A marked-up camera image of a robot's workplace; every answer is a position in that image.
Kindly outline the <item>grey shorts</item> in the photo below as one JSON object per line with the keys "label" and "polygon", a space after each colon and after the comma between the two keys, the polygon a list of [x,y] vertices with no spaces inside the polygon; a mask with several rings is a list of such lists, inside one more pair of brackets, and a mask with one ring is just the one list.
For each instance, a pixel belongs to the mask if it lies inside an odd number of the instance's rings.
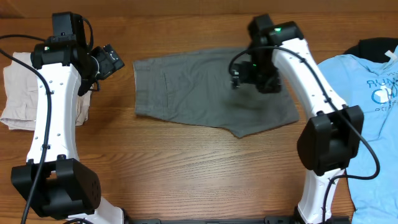
{"label": "grey shorts", "polygon": [[231,86],[228,64],[241,48],[217,48],[136,60],[137,115],[175,123],[225,128],[242,138],[300,119],[285,86],[262,94]]}

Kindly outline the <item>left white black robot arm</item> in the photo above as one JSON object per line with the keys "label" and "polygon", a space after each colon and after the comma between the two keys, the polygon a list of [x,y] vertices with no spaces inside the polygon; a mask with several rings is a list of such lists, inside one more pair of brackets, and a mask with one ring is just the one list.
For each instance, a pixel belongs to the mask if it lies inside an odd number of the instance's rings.
{"label": "left white black robot arm", "polygon": [[52,16],[53,35],[40,39],[27,68],[37,77],[34,138],[26,163],[11,171],[25,211],[65,223],[128,223],[127,213],[101,193],[98,175],[80,162],[75,142],[76,104],[99,82],[123,68],[111,45],[95,47],[87,19],[72,12]]}

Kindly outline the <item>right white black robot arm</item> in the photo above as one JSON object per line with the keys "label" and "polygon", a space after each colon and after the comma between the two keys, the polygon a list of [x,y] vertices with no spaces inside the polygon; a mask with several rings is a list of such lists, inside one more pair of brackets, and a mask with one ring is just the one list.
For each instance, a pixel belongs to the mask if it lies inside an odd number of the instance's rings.
{"label": "right white black robot arm", "polygon": [[264,14],[253,18],[248,32],[251,43],[244,53],[251,59],[230,61],[232,87],[252,84],[260,93],[278,93],[286,79],[307,119],[297,141],[307,170],[302,198],[292,216],[268,216],[265,223],[349,223],[347,217],[333,217],[331,205],[340,176],[358,153],[363,112],[330,86],[295,22],[274,24]]}

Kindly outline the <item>folded beige shorts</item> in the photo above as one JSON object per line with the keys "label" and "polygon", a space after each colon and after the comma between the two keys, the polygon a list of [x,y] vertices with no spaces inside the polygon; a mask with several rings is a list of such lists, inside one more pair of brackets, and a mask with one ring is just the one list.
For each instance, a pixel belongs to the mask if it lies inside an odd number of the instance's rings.
{"label": "folded beige shorts", "polygon": [[[30,53],[14,52],[13,57],[32,66]],[[37,115],[37,78],[30,70],[12,61],[3,69],[4,87],[7,96],[1,122],[9,129],[35,130]],[[91,92],[78,97],[76,103],[76,126],[88,120]]]}

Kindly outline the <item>light blue printed t-shirt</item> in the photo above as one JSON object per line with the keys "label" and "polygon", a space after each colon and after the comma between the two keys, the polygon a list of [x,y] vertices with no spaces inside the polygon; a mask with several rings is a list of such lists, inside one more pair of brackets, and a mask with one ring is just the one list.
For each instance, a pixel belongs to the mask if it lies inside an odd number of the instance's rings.
{"label": "light blue printed t-shirt", "polygon": [[349,106],[362,109],[362,135],[381,166],[373,180],[348,180],[353,223],[397,223],[397,52],[385,56],[388,62],[377,63],[338,55],[318,66]]}

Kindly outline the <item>black garment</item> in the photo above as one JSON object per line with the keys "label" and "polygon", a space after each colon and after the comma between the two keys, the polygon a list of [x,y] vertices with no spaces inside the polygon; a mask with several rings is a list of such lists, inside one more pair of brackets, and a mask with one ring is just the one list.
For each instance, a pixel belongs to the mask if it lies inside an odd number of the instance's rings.
{"label": "black garment", "polygon": [[385,53],[389,50],[393,52],[396,47],[397,38],[376,37],[360,40],[357,45],[346,50],[344,54],[351,54],[376,63],[386,63],[391,58]]}

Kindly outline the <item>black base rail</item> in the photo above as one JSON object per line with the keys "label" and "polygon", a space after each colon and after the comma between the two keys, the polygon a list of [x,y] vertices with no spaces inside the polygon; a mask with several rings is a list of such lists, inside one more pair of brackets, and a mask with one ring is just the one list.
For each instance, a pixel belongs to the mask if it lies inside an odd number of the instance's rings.
{"label": "black base rail", "polygon": [[269,216],[250,219],[218,219],[218,220],[160,220],[137,219],[127,217],[127,224],[299,224],[293,217]]}

